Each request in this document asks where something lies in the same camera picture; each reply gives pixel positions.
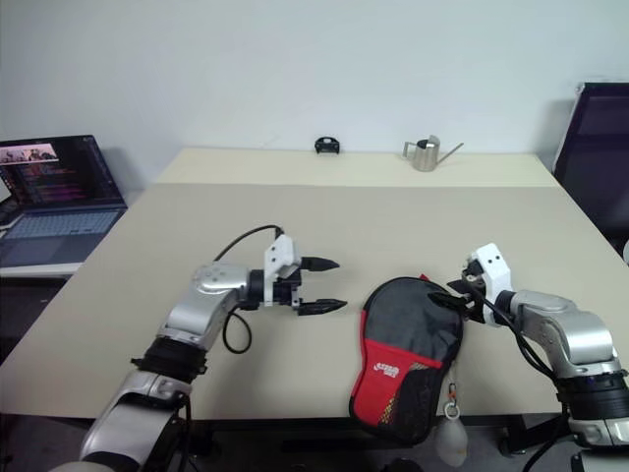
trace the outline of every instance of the ping pong paddle case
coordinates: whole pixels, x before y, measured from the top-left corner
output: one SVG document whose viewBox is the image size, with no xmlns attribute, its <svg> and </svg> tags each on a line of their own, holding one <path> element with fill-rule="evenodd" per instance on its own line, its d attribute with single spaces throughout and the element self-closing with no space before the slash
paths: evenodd
<svg viewBox="0 0 629 472">
<path fill-rule="evenodd" d="M 447 293 L 423 275 L 394 278 L 375 289 L 361 314 L 363 368 L 350 415 L 367 431 L 407 445 L 429 435 L 463 338 L 461 317 L 434 304 L 433 292 Z"/>
</svg>

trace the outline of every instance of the beige tabletop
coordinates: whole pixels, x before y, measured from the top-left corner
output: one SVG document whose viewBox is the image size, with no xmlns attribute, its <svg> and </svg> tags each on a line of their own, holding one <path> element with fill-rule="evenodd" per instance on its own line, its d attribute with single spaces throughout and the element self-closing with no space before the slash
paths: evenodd
<svg viewBox="0 0 629 472">
<path fill-rule="evenodd" d="M 228 169 L 225 159 L 234 155 L 192 154 L 202 154 L 209 170 Z M 184 161 L 192 154 L 184 152 L 173 166 L 190 167 L 191 161 Z M 273 156 L 267 153 L 270 166 Z M 454 157 L 452 165 L 457 164 Z M 392 155 L 380 158 L 397 162 Z M 476 175 L 475 160 L 462 158 L 475 168 L 468 175 Z M 610 327 L 621 359 L 627 359 L 623 294 L 629 269 L 534 156 L 516 156 L 516 166 L 509 158 L 478 159 L 492 167 L 507 160 L 504 180 L 496 178 L 488 186 L 422 185 L 416 180 L 394 186 L 395 179 L 390 186 L 286 185 L 263 179 L 265 185 L 255 185 L 240 182 L 249 171 L 238 170 L 229 184 L 203 183 L 200 177 L 191 184 L 169 182 L 167 171 L 0 367 L 1 411 L 96 416 L 132 369 L 130 358 L 141 356 L 150 344 L 195 268 L 235 236 L 269 222 L 281 224 L 303 255 L 341 264 L 329 272 L 307 273 L 304 298 L 349 303 L 314 317 L 299 318 L 288 308 L 246 313 L 254 332 L 252 348 L 234 355 L 216 342 L 207 374 L 194 383 L 195 418 L 347 416 L 361 365 L 359 313 L 369 294 L 399 275 L 425 273 L 444 284 L 457 278 L 466 256 L 487 242 L 500 248 L 516 289 L 562 295 L 597 313 Z M 402 163 L 412 177 L 430 180 L 430 174 L 420 175 Z M 529 169 L 531 175 L 518 185 L 512 167 Z M 432 173 L 435 179 L 442 179 L 437 176 L 441 170 L 445 167 Z M 481 175 L 498 174 L 491 172 Z M 512 184 L 501 185 L 503 181 Z M 226 261 L 261 267 L 269 243 L 270 235 L 252 237 Z M 236 323 L 230 329 L 242 334 Z M 463 414 L 558 410 L 551 384 L 525 363 L 506 328 L 466 324 L 456 379 Z"/>
</svg>

